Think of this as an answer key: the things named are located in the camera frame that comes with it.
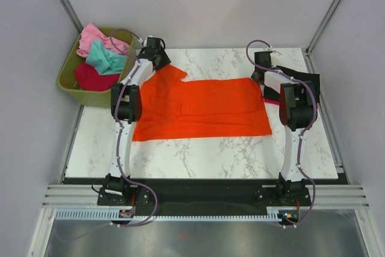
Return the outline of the orange t shirt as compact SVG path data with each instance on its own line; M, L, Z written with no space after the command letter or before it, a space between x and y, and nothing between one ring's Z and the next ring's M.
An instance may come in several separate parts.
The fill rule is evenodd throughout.
M141 87L133 140L259 137L272 133L262 91L250 78L186 81L172 65Z

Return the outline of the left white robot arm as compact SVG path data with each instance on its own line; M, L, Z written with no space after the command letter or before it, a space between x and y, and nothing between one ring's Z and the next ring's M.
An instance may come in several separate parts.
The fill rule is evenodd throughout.
M115 150L109 173L98 192L99 206L128 206L137 186L130 180L129 157L132 137L143 112L140 88L153 73L170 64L161 38L149 36L133 68L111 87L111 115L115 120Z

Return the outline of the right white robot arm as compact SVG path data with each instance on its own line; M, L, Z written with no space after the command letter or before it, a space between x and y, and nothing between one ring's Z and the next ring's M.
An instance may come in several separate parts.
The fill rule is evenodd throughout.
M304 172L304 151L308 132L317 119L319 75L273 67L271 53L256 52L257 66L252 80L263 85L266 101L277 101L279 119L285 129L285 151L278 180L273 187L261 185L256 190L260 206L308 206L312 202Z

